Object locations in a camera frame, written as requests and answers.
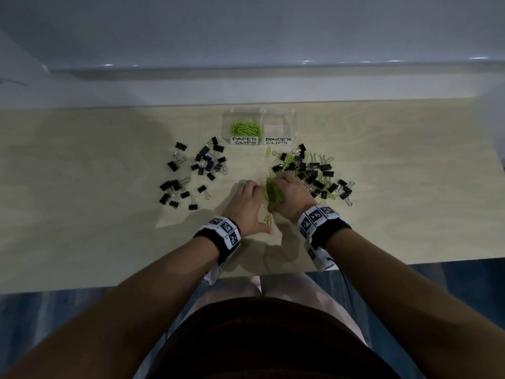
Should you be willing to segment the person's left hand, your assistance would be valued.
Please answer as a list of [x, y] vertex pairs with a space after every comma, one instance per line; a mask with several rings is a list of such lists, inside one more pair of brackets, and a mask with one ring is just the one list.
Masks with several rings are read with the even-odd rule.
[[253, 221], [259, 221], [263, 190], [264, 187], [253, 180], [239, 184], [235, 195], [222, 213], [222, 216], [237, 224], [241, 238], [253, 235]]

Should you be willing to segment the person's right hand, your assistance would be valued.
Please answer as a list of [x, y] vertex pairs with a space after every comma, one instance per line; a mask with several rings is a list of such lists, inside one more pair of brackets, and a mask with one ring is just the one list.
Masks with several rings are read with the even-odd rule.
[[281, 217], [296, 224], [301, 215], [310, 208], [317, 205], [306, 186], [293, 189], [291, 191], [282, 191], [284, 203], [269, 203], [268, 211], [278, 213]]

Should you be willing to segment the handful of green paper clips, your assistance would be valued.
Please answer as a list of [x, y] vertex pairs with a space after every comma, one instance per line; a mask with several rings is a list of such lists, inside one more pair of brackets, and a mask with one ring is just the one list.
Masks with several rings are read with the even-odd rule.
[[283, 193], [279, 186], [273, 183], [274, 178], [268, 177], [265, 183], [265, 190], [262, 194], [262, 201], [268, 205], [269, 203], [284, 203]]

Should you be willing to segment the person's right forearm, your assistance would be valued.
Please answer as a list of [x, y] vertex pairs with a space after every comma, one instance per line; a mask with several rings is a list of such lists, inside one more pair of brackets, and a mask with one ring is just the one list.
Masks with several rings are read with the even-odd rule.
[[426, 379], [505, 379], [505, 331], [351, 229], [332, 255]]

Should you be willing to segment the person's left forearm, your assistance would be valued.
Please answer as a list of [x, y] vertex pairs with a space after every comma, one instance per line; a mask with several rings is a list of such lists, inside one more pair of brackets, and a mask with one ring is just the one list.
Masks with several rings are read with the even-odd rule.
[[196, 237], [57, 329], [1, 379], [132, 379], [218, 258]]

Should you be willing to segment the left wristband with square markers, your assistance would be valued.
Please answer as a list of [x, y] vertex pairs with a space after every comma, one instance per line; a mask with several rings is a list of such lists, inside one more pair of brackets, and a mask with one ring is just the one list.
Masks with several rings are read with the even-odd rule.
[[212, 286], [220, 277], [225, 263], [240, 247], [241, 231], [233, 220], [216, 216], [200, 227], [193, 237], [207, 238], [218, 249], [215, 265], [204, 276], [205, 282]]

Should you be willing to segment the wristband with square markers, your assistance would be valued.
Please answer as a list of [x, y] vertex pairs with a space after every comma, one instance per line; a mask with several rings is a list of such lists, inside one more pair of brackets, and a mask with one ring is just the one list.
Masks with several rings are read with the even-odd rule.
[[207, 238], [218, 249], [215, 265], [204, 276], [205, 282], [212, 286], [220, 277], [225, 263], [240, 247], [241, 231], [233, 220], [216, 216], [200, 227], [193, 237]]
[[301, 214], [296, 227], [317, 271], [336, 268], [335, 260], [325, 249], [326, 243], [337, 232], [351, 229], [339, 213], [328, 205], [316, 205]]

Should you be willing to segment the right wristband with square markers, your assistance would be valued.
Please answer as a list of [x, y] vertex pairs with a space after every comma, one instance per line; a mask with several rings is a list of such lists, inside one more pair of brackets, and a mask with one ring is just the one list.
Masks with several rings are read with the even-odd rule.
[[317, 271], [336, 268], [335, 260], [325, 249], [326, 243], [337, 232], [351, 229], [339, 213], [328, 205], [316, 205], [301, 214], [296, 227]]

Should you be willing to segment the light pink shorts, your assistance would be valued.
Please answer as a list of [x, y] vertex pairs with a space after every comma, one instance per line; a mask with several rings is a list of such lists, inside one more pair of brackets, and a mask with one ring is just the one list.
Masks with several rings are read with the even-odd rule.
[[[359, 338], [363, 338], [361, 329], [351, 319], [348, 312], [336, 300], [331, 299], [330, 295], [325, 293], [312, 279], [304, 273], [293, 273], [283, 275], [265, 275], [260, 276], [258, 280], [246, 278], [230, 278], [220, 280], [213, 287], [208, 289], [199, 298], [192, 302], [191, 308], [184, 311], [186, 319], [192, 313], [203, 306], [216, 302], [218, 299], [230, 299], [234, 297], [245, 297], [246, 294], [256, 292], [252, 285], [261, 288], [264, 287], [267, 296], [292, 301], [301, 305], [308, 305], [327, 312], [343, 321], [344, 325], [349, 326]], [[267, 370], [249, 370], [243, 373], [228, 372], [222, 375], [212, 375], [202, 379], [371, 379], [371, 378], [352, 378], [349, 376], [327, 376], [322, 373], [310, 373], [308, 371], [270, 371]]]

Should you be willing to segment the clear two-compartment plastic box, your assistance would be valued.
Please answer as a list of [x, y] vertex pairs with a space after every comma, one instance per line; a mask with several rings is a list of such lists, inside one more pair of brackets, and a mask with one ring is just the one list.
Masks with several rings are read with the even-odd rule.
[[[262, 127], [261, 137], [232, 137], [233, 122], [252, 121]], [[222, 138], [233, 146], [290, 146], [297, 139], [296, 111], [286, 108], [231, 108], [222, 115]]]

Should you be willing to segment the heap of boxed green clips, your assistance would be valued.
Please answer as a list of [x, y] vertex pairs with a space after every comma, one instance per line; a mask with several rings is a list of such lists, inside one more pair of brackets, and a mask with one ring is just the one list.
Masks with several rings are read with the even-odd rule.
[[261, 137], [262, 127], [252, 121], [233, 122], [230, 126], [232, 137]]

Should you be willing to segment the dark brown shirt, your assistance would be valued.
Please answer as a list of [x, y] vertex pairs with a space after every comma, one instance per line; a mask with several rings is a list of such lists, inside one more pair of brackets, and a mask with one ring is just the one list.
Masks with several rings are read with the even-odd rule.
[[168, 338], [148, 379], [401, 379], [344, 323], [290, 301], [206, 305]]

